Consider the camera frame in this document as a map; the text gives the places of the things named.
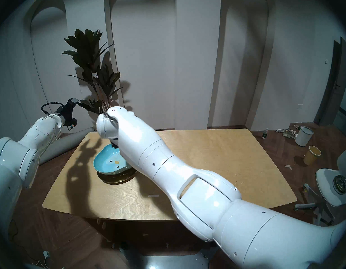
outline chair base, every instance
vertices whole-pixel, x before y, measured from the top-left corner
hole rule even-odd
[[[327,206],[326,200],[323,197],[319,196],[317,193],[315,193],[315,191],[312,190],[310,186],[307,185],[306,183],[302,186],[302,188],[305,192],[311,194],[314,197],[315,202],[307,203],[307,204],[295,204],[293,210],[294,211],[298,211],[300,209],[314,209],[315,210],[316,208],[318,208],[318,215],[317,215],[317,220],[315,225],[319,226],[321,221],[327,224],[328,226],[332,225],[334,222],[335,216],[332,215],[329,207]],[[330,222],[327,222],[321,218],[323,211],[325,211],[326,214],[331,218]]]

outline plastic bottle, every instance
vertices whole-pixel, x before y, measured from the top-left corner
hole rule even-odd
[[[261,136],[263,139],[265,139],[268,136],[268,131],[269,131],[269,128],[266,128],[263,135]]]

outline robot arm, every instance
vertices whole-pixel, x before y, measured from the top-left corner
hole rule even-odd
[[[76,126],[72,111],[77,102],[71,98],[55,113],[39,118],[18,142],[0,139],[0,231],[4,237],[22,187],[30,188],[35,179],[40,156],[59,137],[63,126]]]
[[[191,232],[215,241],[242,268],[321,263],[346,229],[346,220],[318,227],[243,201],[229,181],[185,164],[150,126],[122,107],[99,115],[97,131],[166,193],[174,214]]]

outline white chair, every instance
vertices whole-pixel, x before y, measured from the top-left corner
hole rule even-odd
[[[315,193],[306,183],[303,185],[304,191],[314,198],[314,202],[308,204],[295,204],[294,210],[318,208],[316,225],[320,225],[322,212],[332,219],[326,222],[331,225],[335,217],[332,215],[328,205],[337,207],[346,204],[346,150],[337,159],[338,171],[331,169],[319,169],[316,172],[316,181],[322,197]]]

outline blue bowl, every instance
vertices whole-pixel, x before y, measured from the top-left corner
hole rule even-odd
[[[106,175],[115,175],[131,168],[131,165],[120,155],[120,149],[111,145],[105,146],[93,160],[96,171]]]

